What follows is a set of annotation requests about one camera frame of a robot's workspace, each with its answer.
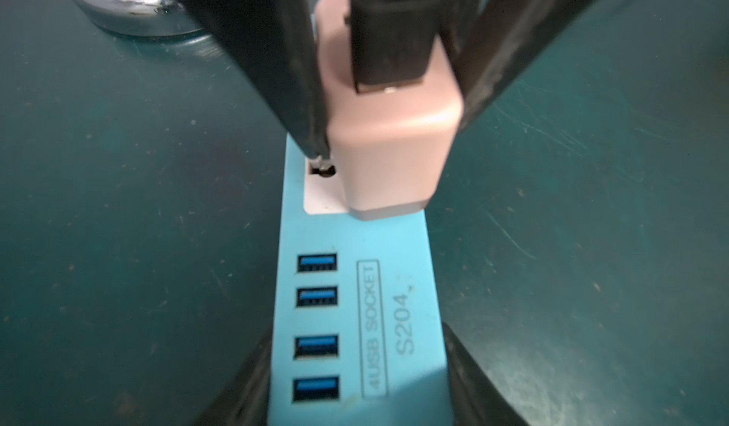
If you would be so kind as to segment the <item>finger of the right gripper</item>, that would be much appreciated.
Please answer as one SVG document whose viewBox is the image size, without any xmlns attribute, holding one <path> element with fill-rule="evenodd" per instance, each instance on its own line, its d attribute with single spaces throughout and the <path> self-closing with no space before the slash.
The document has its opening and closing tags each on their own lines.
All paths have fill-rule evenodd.
<svg viewBox="0 0 729 426">
<path fill-rule="evenodd" d="M 464 100 L 459 128 L 484 110 L 596 0 L 488 0 L 481 14 L 456 0 L 445 43 Z"/>
<path fill-rule="evenodd" d="M 308 0 L 180 0 L 237 63 L 308 158 L 328 158 L 328 113 Z"/>
</svg>

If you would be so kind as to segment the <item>light blue power strip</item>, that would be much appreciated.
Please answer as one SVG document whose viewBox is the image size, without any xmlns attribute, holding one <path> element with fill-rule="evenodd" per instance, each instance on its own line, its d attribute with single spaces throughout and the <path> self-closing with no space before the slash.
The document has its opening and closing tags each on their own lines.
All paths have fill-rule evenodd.
<svg viewBox="0 0 729 426">
<path fill-rule="evenodd" d="M 305 194 L 315 181 L 288 141 L 269 424 L 452 424 L 424 214 L 311 215 Z"/>
</svg>

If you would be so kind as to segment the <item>pink USB plug adapter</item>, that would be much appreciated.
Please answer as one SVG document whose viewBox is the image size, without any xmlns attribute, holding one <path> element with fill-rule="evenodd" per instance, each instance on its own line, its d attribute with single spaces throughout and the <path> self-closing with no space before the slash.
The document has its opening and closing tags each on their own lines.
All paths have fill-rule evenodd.
<svg viewBox="0 0 729 426">
<path fill-rule="evenodd" d="M 319 0 L 314 9 L 334 177 L 347 210 L 360 220 L 417 213 L 437 190 L 459 128 L 459 86 L 436 39 L 419 82 L 358 92 L 347 15 L 349 0 Z"/>
</svg>

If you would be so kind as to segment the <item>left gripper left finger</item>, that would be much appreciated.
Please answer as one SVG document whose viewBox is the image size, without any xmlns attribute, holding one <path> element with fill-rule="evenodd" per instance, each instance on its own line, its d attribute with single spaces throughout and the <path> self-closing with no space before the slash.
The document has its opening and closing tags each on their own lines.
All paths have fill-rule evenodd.
<svg viewBox="0 0 729 426">
<path fill-rule="evenodd" d="M 273 327 L 269 327 L 237 374 L 192 422 L 193 426 L 267 425 Z"/>
</svg>

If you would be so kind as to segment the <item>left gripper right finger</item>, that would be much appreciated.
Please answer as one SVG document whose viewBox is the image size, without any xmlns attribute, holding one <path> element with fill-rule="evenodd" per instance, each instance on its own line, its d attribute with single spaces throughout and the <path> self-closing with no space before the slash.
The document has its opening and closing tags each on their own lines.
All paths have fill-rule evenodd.
<svg viewBox="0 0 729 426">
<path fill-rule="evenodd" d="M 454 424 L 528 426 L 492 384 L 452 328 L 442 323 Z"/>
</svg>

